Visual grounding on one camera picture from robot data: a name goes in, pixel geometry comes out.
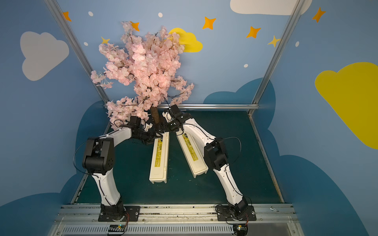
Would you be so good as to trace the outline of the dispenser lid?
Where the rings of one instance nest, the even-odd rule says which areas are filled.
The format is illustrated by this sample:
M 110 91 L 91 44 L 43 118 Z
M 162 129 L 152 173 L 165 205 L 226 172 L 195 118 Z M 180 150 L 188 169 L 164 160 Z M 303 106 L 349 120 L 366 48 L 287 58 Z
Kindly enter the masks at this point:
M 169 156 L 169 132 L 154 141 L 152 162 L 150 168 L 149 181 L 154 183 L 167 183 Z

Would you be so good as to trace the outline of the white wrap dispenser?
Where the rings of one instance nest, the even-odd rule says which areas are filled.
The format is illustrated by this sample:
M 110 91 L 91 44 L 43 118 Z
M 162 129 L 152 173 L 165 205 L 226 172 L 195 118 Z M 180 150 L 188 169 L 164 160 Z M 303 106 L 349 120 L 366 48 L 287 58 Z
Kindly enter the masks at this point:
M 193 177 L 196 178 L 199 175 L 206 174 L 209 168 L 205 164 L 204 158 L 194 138 L 182 129 L 179 129 L 179 131 L 176 132 L 176 137 Z

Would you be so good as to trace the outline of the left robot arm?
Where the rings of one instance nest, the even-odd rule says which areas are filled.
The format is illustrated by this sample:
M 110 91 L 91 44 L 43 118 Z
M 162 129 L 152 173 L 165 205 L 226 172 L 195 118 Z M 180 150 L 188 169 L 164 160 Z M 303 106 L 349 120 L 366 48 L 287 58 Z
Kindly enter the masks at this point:
M 141 118 L 132 116 L 130 121 L 116 125 L 114 131 L 90 137 L 84 143 L 82 167 L 87 170 L 84 174 L 93 177 L 101 196 L 99 222 L 129 222 L 131 218 L 113 176 L 115 147 L 129 139 L 148 145 L 160 137 L 162 133 L 157 124 L 147 122 L 143 125 Z

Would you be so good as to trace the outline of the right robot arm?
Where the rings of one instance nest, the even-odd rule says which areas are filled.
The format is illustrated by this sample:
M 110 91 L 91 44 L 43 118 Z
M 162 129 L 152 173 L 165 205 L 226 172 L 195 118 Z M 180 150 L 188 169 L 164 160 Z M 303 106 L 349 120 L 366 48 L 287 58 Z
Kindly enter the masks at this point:
M 181 130 L 194 139 L 206 165 L 220 180 L 226 194 L 230 215 L 237 220 L 244 219 L 249 204 L 232 176 L 224 139 L 211 135 L 197 123 L 191 114 L 182 112 L 177 105 L 165 109 L 162 116 L 167 121 L 169 131 Z

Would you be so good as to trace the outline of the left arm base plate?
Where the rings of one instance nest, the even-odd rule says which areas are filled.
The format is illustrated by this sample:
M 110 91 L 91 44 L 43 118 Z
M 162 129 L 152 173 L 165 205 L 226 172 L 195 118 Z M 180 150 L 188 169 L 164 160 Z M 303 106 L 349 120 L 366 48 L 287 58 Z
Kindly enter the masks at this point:
M 137 222 L 140 209 L 140 206 L 101 205 L 98 222 Z

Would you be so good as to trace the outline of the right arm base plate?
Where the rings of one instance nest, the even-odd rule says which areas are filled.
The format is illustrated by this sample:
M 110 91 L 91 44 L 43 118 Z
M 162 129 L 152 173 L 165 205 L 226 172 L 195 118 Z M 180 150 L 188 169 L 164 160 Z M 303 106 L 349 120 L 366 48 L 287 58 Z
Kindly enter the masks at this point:
M 253 206 L 248 205 L 244 210 L 238 212 L 230 206 L 218 204 L 215 206 L 218 221 L 256 221 L 257 216 Z

